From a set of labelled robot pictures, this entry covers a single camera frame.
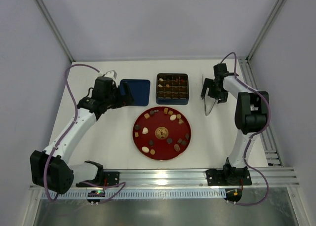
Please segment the blue tin lid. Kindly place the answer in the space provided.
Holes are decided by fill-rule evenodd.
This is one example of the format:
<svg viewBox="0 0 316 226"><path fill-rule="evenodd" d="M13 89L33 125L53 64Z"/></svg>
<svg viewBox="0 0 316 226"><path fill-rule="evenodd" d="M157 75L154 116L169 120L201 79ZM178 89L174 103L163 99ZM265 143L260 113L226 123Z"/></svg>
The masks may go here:
<svg viewBox="0 0 316 226"><path fill-rule="evenodd" d="M129 86L131 95L134 98L133 106L145 107L149 104L150 86L151 83L147 79L122 79L120 81L120 91L124 95L123 84Z"/></svg>

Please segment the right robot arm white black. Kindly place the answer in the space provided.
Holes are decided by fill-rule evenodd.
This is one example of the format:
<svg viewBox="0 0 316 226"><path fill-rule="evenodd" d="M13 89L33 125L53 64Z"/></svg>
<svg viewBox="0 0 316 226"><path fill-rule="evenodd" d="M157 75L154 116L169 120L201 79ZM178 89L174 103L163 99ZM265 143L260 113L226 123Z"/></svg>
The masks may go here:
<svg viewBox="0 0 316 226"><path fill-rule="evenodd" d="M214 78L205 78L201 98L214 99L215 104L225 103L229 95L236 98L235 126L237 137L231 154L221 170L206 171L209 186L237 186L252 184L248 158L257 136L270 122L269 95L244 84L225 63L213 67Z"/></svg>

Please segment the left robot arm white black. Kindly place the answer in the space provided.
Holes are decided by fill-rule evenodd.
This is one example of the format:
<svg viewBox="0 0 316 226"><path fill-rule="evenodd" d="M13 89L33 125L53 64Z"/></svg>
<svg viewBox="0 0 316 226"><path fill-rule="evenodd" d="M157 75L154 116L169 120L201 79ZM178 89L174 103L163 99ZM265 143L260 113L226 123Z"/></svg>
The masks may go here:
<svg viewBox="0 0 316 226"><path fill-rule="evenodd" d="M34 151L30 156L32 182L65 194L72 185L103 186L103 165L85 161L69 166L68 162L85 133L109 109L117 109L133 104L133 96L127 83L124 92L110 77L98 77L88 96L75 103L75 115L63 132L43 151Z"/></svg>

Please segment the metal tongs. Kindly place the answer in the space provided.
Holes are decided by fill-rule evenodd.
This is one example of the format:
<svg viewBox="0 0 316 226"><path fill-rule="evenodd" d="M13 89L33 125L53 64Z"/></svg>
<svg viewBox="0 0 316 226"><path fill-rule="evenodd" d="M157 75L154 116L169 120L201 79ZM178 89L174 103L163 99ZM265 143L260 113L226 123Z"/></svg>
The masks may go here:
<svg viewBox="0 0 316 226"><path fill-rule="evenodd" d="M204 115L206 117L208 117L211 114L213 108L215 107L217 103L218 101L213 98L209 99L206 96L203 98Z"/></svg>

